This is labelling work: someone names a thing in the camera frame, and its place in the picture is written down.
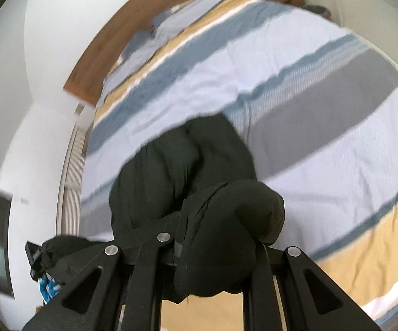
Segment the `right striped pillow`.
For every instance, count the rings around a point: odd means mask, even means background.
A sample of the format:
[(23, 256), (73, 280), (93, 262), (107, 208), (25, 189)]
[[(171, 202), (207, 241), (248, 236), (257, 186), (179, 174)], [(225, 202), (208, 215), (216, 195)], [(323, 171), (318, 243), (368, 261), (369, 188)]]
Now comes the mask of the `right striped pillow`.
[(207, 12), (223, 0), (188, 0), (174, 7), (163, 10), (153, 18), (154, 39), (170, 39), (177, 35), (193, 22), (198, 21)]

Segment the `striped duvet cover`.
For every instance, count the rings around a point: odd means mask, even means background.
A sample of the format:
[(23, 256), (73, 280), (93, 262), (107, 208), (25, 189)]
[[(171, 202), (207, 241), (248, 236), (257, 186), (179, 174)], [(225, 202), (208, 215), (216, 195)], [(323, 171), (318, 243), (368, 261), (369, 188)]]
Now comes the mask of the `striped duvet cover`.
[(120, 57), (96, 103), (80, 233), (111, 237), (108, 195), (142, 146), (218, 112), (283, 196), (277, 247), (304, 250), (383, 330), (398, 329), (398, 70), (297, 7), (223, 0)]

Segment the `left wall switch plate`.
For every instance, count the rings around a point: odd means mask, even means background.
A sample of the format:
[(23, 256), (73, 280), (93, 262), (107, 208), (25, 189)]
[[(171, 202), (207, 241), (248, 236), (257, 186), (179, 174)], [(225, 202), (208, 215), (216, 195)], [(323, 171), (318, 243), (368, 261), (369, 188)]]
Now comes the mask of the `left wall switch plate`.
[(75, 109), (75, 115), (80, 115), (84, 110), (84, 104), (79, 103)]

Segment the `black puffer jacket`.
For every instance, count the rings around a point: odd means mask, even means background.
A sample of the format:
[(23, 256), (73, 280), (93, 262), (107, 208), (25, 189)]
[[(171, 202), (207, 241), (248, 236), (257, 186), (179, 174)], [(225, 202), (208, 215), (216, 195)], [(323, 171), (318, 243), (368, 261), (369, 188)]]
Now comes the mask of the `black puffer jacket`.
[(222, 114), (187, 121), (125, 163), (109, 199), (115, 244), (138, 247), (176, 222), (176, 270), (167, 299), (238, 294), (285, 221), (280, 194), (257, 179), (253, 159)]

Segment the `wooden headboard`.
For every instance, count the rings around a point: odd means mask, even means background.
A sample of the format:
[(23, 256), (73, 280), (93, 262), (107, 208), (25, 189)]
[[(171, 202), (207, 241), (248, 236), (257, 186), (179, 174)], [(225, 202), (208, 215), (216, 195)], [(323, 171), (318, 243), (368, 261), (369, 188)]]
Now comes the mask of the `wooden headboard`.
[(74, 97), (95, 105), (102, 82), (133, 35), (149, 30), (162, 11), (187, 0), (129, 0), (102, 27), (86, 48), (63, 88)]

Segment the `white low cabinet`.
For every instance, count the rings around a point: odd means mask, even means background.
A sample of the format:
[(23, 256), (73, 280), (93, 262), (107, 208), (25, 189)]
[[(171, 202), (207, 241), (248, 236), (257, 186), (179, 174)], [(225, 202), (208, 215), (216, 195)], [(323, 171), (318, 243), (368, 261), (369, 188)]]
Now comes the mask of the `white low cabinet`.
[(79, 232), (85, 136), (85, 130), (74, 126), (60, 177), (57, 197), (57, 235), (78, 235)]

